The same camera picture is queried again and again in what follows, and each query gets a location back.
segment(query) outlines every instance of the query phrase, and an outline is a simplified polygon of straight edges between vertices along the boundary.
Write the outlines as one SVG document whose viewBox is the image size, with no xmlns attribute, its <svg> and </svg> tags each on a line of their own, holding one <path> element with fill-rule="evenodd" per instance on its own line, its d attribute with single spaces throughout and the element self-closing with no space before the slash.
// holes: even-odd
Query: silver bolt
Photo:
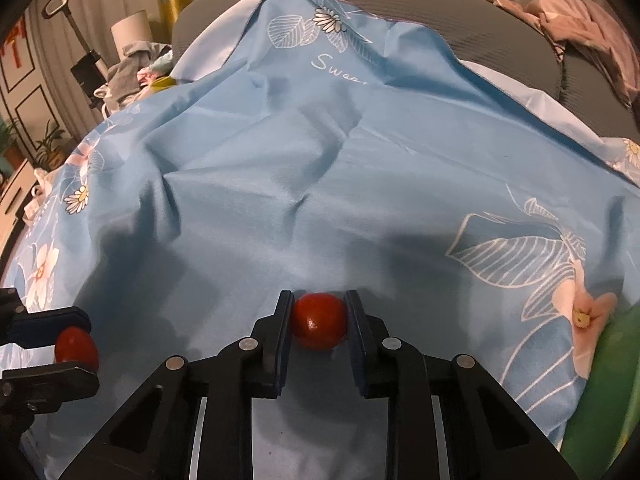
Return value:
<svg viewBox="0 0 640 480">
<path fill-rule="evenodd" d="M 258 348 L 258 342 L 253 337 L 245 337 L 238 343 L 241 350 L 255 350 Z"/>
<path fill-rule="evenodd" d="M 382 340 L 382 346 L 387 350 L 398 350 L 402 346 L 402 341 L 397 337 L 387 337 Z"/>
<path fill-rule="evenodd" d="M 184 359 L 181 358 L 179 355 L 174 355 L 173 357 L 169 357 L 165 361 L 164 365 L 169 370 L 179 370 L 184 366 Z"/>
<path fill-rule="evenodd" d="M 476 366 L 476 360 L 470 355 L 462 354 L 456 357 L 456 363 L 461 368 L 473 368 Z"/>
</svg>

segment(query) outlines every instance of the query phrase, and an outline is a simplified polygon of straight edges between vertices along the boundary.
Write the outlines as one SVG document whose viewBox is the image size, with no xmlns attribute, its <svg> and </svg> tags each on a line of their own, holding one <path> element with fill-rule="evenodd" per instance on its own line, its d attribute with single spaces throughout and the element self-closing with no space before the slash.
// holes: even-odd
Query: pile of clothes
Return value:
<svg viewBox="0 0 640 480">
<path fill-rule="evenodd" d="M 170 44 L 135 41 L 123 48 L 123 54 L 124 59 L 110 67 L 107 82 L 94 92 L 104 101 L 102 113 L 105 118 L 155 93 L 156 87 L 172 86 L 167 81 L 154 85 L 174 66 L 174 51 Z"/>
</svg>

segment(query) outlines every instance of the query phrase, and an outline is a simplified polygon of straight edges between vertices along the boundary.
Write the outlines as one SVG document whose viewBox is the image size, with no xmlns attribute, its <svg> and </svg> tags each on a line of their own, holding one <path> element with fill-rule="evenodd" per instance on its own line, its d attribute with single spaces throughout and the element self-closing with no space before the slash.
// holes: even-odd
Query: green object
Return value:
<svg viewBox="0 0 640 480">
<path fill-rule="evenodd" d="M 62 138 L 62 134 L 65 131 L 60 128 L 59 124 L 55 120 L 47 121 L 47 129 L 45 131 L 44 139 L 36 142 L 36 164 L 43 170 L 50 171 L 49 157 L 58 147 L 59 143 L 54 147 L 54 142 Z"/>
<path fill-rule="evenodd" d="M 640 419 L 640 305 L 602 332 L 561 453 L 580 480 L 601 478 Z"/>
<path fill-rule="evenodd" d="M 0 119 L 0 153 L 4 153 L 18 136 L 18 124 L 16 119 Z"/>
</svg>

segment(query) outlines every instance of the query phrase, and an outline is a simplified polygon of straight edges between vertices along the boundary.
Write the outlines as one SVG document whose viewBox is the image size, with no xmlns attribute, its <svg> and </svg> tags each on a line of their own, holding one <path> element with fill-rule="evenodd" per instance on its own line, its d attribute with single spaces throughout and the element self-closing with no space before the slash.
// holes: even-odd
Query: red tomato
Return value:
<svg viewBox="0 0 640 480">
<path fill-rule="evenodd" d="M 347 333 L 344 303 L 325 292 L 302 296 L 293 306 L 291 318 L 294 335 L 312 350 L 330 350 Z"/>
<path fill-rule="evenodd" d="M 94 372 L 98 371 L 100 359 L 94 340 L 77 326 L 65 328 L 56 340 L 56 362 L 80 361 Z"/>
</svg>

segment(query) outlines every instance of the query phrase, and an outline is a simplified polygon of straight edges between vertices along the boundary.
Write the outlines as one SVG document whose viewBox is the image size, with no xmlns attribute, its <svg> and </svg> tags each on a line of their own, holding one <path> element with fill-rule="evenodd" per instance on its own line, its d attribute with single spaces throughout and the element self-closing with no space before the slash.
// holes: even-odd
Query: flower print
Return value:
<svg viewBox="0 0 640 480">
<path fill-rule="evenodd" d="M 580 260 L 573 261 L 575 280 L 564 280 L 554 291 L 553 306 L 571 323 L 574 340 L 574 368 L 588 378 L 600 334 L 616 307 L 618 297 L 607 292 L 597 298 L 584 287 L 584 269 Z"/>
<path fill-rule="evenodd" d="M 321 9 L 316 9 L 312 21 L 327 34 L 344 30 L 340 16 L 333 9 L 324 6 Z"/>
<path fill-rule="evenodd" d="M 69 155 L 66 160 L 67 164 L 80 167 L 80 181 L 84 182 L 84 178 L 89 171 L 89 156 L 97 146 L 100 139 L 96 140 L 93 144 L 89 144 L 84 140 L 78 144 L 78 152 Z"/>
<path fill-rule="evenodd" d="M 31 309 L 38 306 L 43 309 L 47 299 L 47 285 L 52 275 L 53 267 L 58 261 L 58 249 L 44 244 L 36 255 L 36 271 L 29 277 L 31 285 L 27 292 L 26 307 Z"/>
<path fill-rule="evenodd" d="M 80 186 L 65 198 L 65 202 L 66 212 L 70 215 L 81 212 L 89 203 L 89 187 L 86 184 Z"/>
<path fill-rule="evenodd" d="M 624 139 L 625 156 L 632 166 L 640 169 L 640 146 L 630 139 Z"/>
</svg>

